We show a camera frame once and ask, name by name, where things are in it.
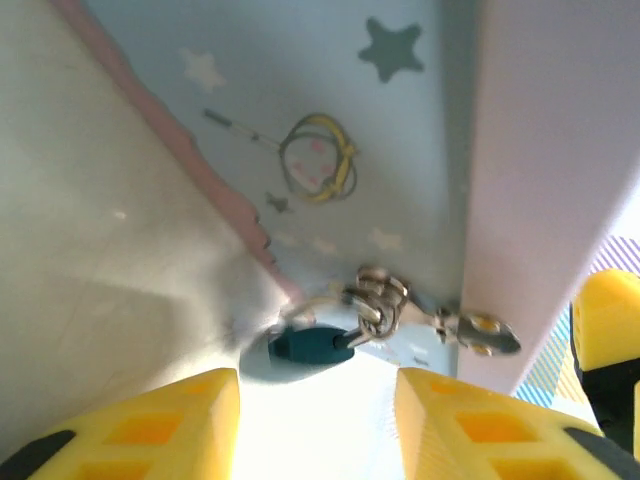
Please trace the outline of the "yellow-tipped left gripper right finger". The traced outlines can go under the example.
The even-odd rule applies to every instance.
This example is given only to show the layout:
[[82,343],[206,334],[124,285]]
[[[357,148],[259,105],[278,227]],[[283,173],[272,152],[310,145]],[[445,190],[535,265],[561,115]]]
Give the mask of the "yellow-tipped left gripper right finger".
[[397,372],[408,479],[636,479],[639,463],[576,417],[419,368]]

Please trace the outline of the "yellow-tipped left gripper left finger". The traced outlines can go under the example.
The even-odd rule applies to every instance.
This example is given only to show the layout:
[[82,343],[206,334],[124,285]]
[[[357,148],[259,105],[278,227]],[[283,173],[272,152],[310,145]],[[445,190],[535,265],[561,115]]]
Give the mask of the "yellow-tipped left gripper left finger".
[[4,479],[229,479],[238,375],[210,370],[63,421],[1,464]]

